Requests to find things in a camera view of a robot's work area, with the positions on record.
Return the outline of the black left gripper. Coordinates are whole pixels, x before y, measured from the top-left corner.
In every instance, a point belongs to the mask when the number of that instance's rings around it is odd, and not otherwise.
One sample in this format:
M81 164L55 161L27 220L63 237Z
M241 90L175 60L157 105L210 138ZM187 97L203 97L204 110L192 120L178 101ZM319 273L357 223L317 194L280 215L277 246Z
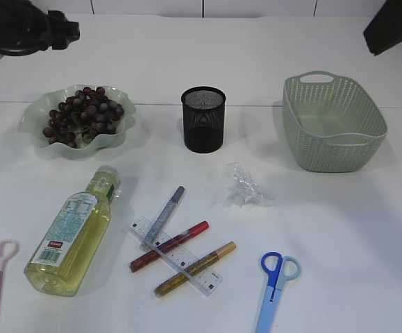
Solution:
M49 10L47 17L51 27L51 48L53 50L64 50L72 42L80 39L78 22L69 21L65 14L59 10Z

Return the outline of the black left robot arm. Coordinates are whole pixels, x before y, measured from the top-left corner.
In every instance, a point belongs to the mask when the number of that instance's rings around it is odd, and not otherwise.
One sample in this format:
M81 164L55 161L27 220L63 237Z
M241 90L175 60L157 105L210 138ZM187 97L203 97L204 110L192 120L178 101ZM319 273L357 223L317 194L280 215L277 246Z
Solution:
M64 50L80 39L77 22L59 10L43 11L31 1L0 1L0 55L28 56Z

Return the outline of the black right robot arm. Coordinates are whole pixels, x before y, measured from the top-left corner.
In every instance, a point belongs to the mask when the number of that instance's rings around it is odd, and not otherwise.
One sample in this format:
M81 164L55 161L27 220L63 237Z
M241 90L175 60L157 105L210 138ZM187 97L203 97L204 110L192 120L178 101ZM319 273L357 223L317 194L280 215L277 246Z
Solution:
M387 0L370 21L363 36L374 56L402 42L402 0Z

